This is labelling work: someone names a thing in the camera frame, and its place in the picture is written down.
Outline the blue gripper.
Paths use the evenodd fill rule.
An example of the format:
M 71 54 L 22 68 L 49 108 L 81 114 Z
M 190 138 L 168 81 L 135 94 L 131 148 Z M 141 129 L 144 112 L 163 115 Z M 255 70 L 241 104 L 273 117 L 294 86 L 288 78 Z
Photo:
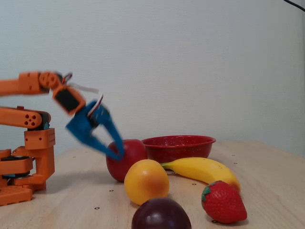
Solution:
M 117 153 L 106 147 L 92 131 L 103 125 L 114 140 Z M 122 138 L 116 129 L 107 108 L 98 101 L 91 101 L 78 111 L 66 125 L 69 132 L 82 144 L 104 153 L 113 160 L 122 160 L 124 147 Z

